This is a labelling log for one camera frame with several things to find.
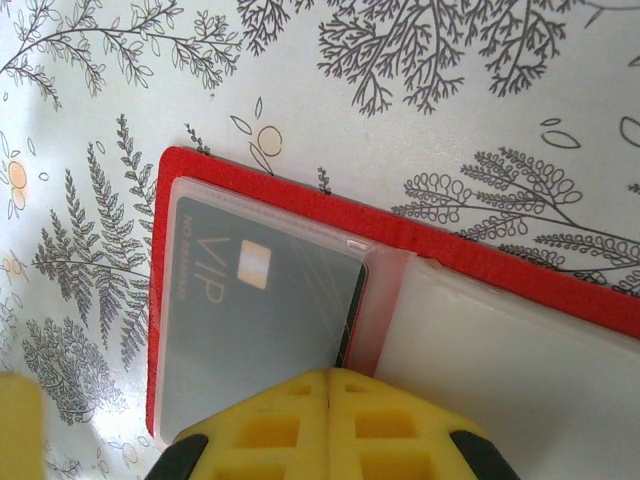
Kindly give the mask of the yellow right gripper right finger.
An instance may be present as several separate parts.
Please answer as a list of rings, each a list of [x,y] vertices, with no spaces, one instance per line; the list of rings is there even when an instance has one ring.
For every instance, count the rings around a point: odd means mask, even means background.
[[[508,479],[475,423],[346,369],[328,372],[331,479]]]

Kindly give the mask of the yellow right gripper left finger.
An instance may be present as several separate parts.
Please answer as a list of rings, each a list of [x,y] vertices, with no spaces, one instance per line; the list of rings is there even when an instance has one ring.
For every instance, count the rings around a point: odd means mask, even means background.
[[[299,375],[181,431],[151,479],[327,479],[326,370]]]

